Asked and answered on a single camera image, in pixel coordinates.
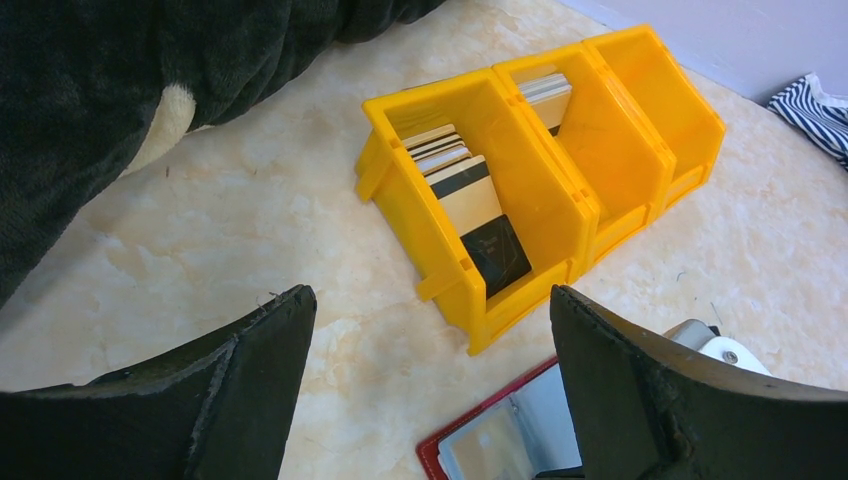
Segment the black and white striped fabric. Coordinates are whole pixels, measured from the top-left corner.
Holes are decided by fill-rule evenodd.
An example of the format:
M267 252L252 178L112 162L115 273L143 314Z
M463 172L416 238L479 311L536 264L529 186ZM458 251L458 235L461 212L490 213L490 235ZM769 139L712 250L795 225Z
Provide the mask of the black and white striped fabric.
M824 93L819 77L810 73L772 97L768 109L803 130L848 171L848 97Z

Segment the floor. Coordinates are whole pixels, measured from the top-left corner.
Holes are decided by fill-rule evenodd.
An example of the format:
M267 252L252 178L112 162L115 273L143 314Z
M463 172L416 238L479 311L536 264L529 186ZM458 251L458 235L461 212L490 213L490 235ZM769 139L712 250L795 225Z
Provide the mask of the floor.
M415 443L553 353L547 305L478 357L354 195L363 100L604 33L555 0L453 0L338 47L91 202L0 311L0 388L83 383L304 283L318 319L280 478L421 478ZM698 75L728 124L710 182L576 287L664 332L721 326L776 376L848 390L848 176Z

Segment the dark green fabric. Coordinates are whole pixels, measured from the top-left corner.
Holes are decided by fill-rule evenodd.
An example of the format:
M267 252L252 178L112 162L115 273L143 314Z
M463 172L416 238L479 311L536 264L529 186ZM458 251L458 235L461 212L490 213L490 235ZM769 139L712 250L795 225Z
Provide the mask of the dark green fabric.
M162 90L232 120L333 42L444 0L0 1L0 307L132 161Z

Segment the white patch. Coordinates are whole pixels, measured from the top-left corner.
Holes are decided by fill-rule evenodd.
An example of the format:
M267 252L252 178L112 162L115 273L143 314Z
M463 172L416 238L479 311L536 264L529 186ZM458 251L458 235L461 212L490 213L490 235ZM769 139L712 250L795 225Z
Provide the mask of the white patch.
M150 130L121 176L141 170L174 148L191 126L196 105L194 97L185 88L179 85L165 87Z

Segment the black card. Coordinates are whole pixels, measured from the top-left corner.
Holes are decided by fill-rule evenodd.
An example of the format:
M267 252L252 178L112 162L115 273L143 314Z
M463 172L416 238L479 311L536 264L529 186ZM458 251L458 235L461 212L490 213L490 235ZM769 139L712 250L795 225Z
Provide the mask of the black card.
M512 224L501 215L460 239L486 282L486 298L530 273L530 261Z

